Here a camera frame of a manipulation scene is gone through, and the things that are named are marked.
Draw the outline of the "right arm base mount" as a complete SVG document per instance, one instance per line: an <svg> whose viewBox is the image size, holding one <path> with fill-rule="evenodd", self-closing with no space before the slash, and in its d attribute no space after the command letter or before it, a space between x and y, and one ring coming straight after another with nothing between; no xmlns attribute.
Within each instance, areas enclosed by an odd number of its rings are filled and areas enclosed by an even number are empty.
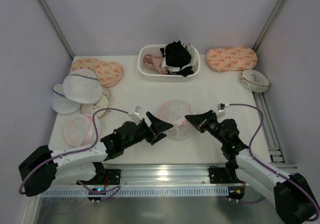
<svg viewBox="0 0 320 224"><path fill-rule="evenodd" d="M211 184L240 184L235 170L228 167L211 165L208 169L209 181Z"/></svg>

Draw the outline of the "pink-trimmed mesh laundry bag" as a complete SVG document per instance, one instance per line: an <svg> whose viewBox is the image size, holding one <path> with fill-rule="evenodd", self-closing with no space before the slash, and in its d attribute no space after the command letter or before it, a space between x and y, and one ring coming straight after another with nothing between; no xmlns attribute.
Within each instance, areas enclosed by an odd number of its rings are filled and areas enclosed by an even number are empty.
<svg viewBox="0 0 320 224"><path fill-rule="evenodd" d="M158 118L172 124L173 127L164 133L175 140L186 139L192 134L193 127L186 120L186 115L191 115L191 106L184 100L169 100L158 111Z"/></svg>

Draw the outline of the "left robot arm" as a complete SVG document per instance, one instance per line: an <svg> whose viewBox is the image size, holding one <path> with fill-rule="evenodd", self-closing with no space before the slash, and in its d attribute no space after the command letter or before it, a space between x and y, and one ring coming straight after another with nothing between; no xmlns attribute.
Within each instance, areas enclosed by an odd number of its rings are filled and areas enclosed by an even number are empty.
<svg viewBox="0 0 320 224"><path fill-rule="evenodd" d="M21 184L18 192L33 197L45 192L54 181L77 182L80 185L97 185L106 173L104 161L123 155L125 149L142 141L154 145L166 137L165 132L174 126L156 118L150 112L134 122L122 126L102 138L96 137L89 145L65 150L51 150L48 145L39 146L19 166Z"/></svg>

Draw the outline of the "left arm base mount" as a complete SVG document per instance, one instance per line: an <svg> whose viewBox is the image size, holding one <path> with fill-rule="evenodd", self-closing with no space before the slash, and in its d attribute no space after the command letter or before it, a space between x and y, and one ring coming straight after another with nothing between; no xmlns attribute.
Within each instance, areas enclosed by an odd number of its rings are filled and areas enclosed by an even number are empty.
<svg viewBox="0 0 320 224"><path fill-rule="evenodd" d="M105 169L104 174L97 174L89 180L87 185L119 185L121 180L121 169Z"/></svg>

